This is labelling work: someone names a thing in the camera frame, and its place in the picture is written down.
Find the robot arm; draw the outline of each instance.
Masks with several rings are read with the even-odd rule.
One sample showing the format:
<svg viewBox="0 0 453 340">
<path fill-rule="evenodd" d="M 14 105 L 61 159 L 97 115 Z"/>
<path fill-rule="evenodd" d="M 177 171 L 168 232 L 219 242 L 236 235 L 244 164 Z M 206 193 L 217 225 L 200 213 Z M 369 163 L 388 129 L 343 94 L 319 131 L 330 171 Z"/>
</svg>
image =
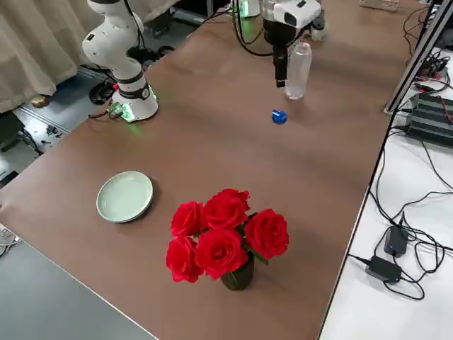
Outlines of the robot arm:
<svg viewBox="0 0 453 340">
<path fill-rule="evenodd" d="M 277 87 L 287 79 L 288 45 L 322 14 L 317 0 L 260 0 L 264 38 L 273 47 Z"/>
<path fill-rule="evenodd" d="M 82 42 L 86 56 L 94 63 L 107 67 L 113 73 L 119 89 L 112 102 L 123 112 L 122 117 L 132 122 L 147 119 L 157 112 L 157 101 L 137 60 L 127 51 L 137 41 L 137 26 L 142 32 L 143 23 L 125 0 L 88 0 L 104 22 L 92 30 Z"/>
</svg>

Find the floor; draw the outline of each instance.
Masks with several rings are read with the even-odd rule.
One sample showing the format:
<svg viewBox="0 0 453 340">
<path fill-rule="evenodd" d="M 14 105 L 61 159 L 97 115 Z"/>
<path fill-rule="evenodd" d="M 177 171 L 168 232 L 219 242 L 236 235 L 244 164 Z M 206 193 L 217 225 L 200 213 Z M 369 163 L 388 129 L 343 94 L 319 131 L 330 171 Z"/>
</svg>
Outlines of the floor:
<svg viewBox="0 0 453 340">
<path fill-rule="evenodd" d="M 144 38 L 148 48 L 177 47 L 193 31 L 192 26 L 172 23 L 159 39 L 149 30 Z M 104 77 L 80 69 L 49 106 L 36 109 L 27 103 L 16 109 L 42 151 L 56 146 L 96 111 L 88 92 Z M 22 172 L 37 157 L 22 142 L 0 153 L 0 180 L 12 171 Z M 26 243 L 15 245 L 0 259 L 0 278 L 0 339 L 155 339 Z"/>
</svg>

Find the small blue object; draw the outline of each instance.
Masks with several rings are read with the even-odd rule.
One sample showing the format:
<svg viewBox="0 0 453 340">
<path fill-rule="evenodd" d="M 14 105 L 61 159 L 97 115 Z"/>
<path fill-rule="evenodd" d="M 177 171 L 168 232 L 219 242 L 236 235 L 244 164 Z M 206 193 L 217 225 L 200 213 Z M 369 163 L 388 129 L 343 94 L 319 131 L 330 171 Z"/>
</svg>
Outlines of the small blue object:
<svg viewBox="0 0 453 340">
<path fill-rule="evenodd" d="M 286 122 L 286 112 L 272 110 L 272 120 L 275 124 L 283 124 L 284 122 Z"/>
</svg>

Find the beige curtain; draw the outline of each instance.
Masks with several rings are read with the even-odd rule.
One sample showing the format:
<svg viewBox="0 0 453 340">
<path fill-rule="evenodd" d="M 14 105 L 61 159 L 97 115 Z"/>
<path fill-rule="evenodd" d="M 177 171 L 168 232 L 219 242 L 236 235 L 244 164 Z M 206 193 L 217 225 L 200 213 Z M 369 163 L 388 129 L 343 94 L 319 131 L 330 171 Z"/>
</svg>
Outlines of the beige curtain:
<svg viewBox="0 0 453 340">
<path fill-rule="evenodd" d="M 130 0 L 143 21 L 177 0 Z M 81 41 L 102 17 L 86 0 L 0 0 L 0 113 L 56 85 L 87 62 Z"/>
</svg>

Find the black vase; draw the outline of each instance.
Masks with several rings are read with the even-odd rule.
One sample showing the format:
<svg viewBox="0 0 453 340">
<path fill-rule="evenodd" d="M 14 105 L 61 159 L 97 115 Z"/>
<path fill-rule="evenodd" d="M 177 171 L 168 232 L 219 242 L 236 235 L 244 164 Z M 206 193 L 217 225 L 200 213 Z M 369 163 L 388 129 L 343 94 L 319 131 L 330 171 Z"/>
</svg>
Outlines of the black vase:
<svg viewBox="0 0 453 340">
<path fill-rule="evenodd" d="M 248 252 L 248 260 L 232 273 L 222 275 L 220 278 L 223 284 L 231 290 L 246 289 L 253 278 L 253 269 L 255 268 L 255 256 Z"/>
</svg>

